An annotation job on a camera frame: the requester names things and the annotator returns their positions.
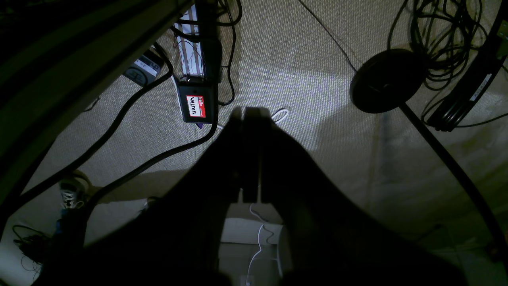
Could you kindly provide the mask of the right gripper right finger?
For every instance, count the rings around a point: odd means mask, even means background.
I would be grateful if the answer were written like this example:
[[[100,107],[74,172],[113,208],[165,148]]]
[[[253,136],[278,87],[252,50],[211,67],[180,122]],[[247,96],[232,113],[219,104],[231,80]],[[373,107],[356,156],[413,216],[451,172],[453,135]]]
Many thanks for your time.
[[[466,286],[462,271],[385,228],[350,201],[265,108],[247,107],[256,170],[246,192],[282,217],[291,268],[282,286]]]

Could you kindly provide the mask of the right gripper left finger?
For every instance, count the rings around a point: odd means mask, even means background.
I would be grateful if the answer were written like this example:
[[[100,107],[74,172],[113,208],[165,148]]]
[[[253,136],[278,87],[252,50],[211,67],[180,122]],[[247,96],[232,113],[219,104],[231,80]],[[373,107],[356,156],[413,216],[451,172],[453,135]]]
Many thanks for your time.
[[[227,187],[212,186],[217,156],[227,146],[236,107],[221,136],[175,187],[155,205],[111,235],[84,247],[91,212],[98,201],[134,175],[104,187],[80,209],[58,221],[58,232],[37,286],[230,286],[217,270],[219,239],[229,208]]]

